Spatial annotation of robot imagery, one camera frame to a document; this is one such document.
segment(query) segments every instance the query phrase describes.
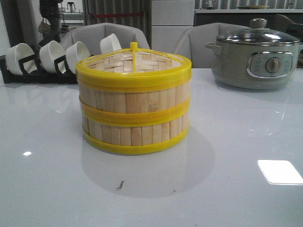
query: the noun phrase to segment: lid handle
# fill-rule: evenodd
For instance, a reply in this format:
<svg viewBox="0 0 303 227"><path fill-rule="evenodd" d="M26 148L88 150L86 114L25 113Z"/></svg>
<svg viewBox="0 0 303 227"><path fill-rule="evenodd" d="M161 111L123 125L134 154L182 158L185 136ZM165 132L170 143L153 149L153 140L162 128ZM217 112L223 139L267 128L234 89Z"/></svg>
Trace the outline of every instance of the lid handle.
<svg viewBox="0 0 303 227"><path fill-rule="evenodd" d="M250 20L250 27L251 28L265 28L267 23L266 19L263 18L254 18Z"/></svg>
<svg viewBox="0 0 303 227"><path fill-rule="evenodd" d="M131 50L136 51L138 49L138 43L137 42L131 42Z"/></svg>

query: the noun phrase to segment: pot handle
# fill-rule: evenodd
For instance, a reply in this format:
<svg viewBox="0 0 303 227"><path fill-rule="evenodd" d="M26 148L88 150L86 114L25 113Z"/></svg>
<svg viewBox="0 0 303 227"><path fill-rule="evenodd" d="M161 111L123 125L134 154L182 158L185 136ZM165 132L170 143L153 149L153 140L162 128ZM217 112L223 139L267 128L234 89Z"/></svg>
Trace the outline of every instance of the pot handle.
<svg viewBox="0 0 303 227"><path fill-rule="evenodd" d="M205 44L206 48L212 49L214 51L215 54L220 55L222 52L222 47L215 45L214 43L207 43Z"/></svg>
<svg viewBox="0 0 303 227"><path fill-rule="evenodd" d="M303 50L303 44L299 46L299 54Z"/></svg>

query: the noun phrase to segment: wall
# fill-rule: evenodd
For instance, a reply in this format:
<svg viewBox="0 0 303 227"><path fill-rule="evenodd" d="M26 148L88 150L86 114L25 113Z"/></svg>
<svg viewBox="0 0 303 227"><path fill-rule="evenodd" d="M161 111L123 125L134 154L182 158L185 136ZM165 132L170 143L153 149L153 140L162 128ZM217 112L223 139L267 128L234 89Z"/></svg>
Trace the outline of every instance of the wall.
<svg viewBox="0 0 303 227"><path fill-rule="evenodd" d="M2 13L10 46L24 43L17 1L18 0L1 0Z"/></svg>
<svg viewBox="0 0 303 227"><path fill-rule="evenodd" d="M2 12L2 6L0 4L0 56L5 55L7 50L9 49L9 37L8 33L6 31L5 23L4 23L4 17Z"/></svg>
<svg viewBox="0 0 303 227"><path fill-rule="evenodd" d="M17 0L20 22L22 26L22 32L24 36L24 42L28 45L35 46L37 43L37 28L33 26L34 14L33 14L33 0Z"/></svg>
<svg viewBox="0 0 303 227"><path fill-rule="evenodd" d="M39 0L30 0L30 8L31 8L31 15L32 15L32 25L33 31L35 34L35 45L38 44L40 40L42 40L42 34L38 32L38 26L42 20L40 9L39 9Z"/></svg>

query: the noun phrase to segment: chair backrest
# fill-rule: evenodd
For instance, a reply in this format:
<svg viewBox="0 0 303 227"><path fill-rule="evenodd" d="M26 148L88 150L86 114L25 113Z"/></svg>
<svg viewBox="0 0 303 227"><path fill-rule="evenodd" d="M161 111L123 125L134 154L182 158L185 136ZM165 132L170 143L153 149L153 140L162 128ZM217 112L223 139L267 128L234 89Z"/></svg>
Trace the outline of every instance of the chair backrest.
<svg viewBox="0 0 303 227"><path fill-rule="evenodd" d="M286 32L288 26L291 24L295 24L295 22L287 16L281 14L275 15L275 30Z"/></svg>
<svg viewBox="0 0 303 227"><path fill-rule="evenodd" d="M220 34L246 28L241 25L211 23L186 30L180 37L173 53L183 55L192 61L193 68L211 68L214 52L205 47L216 41Z"/></svg>
<svg viewBox="0 0 303 227"><path fill-rule="evenodd" d="M112 23L101 23L75 28L61 40L61 46L66 50L74 43L83 42L90 54L100 54L100 41L114 33L122 48L129 48L130 42L137 42L139 48L150 49L144 33L135 27Z"/></svg>

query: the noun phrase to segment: black dish rack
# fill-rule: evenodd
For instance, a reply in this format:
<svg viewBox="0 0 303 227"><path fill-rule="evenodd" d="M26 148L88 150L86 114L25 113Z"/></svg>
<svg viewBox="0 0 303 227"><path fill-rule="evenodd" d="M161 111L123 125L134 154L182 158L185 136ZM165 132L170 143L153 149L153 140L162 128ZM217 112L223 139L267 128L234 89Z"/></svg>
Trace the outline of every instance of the black dish rack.
<svg viewBox="0 0 303 227"><path fill-rule="evenodd" d="M37 66L37 70L28 73L24 69L24 63L34 60ZM66 71L62 73L59 70L58 64L64 62ZM68 67L65 55L54 60L56 74L48 73L42 66L41 61L37 57L37 54L33 54L19 60L19 66L22 71L22 75L14 75L6 67L5 55L0 56L0 69L2 72L3 81L8 83L54 83L54 84L76 84L76 75L71 72Z"/></svg>

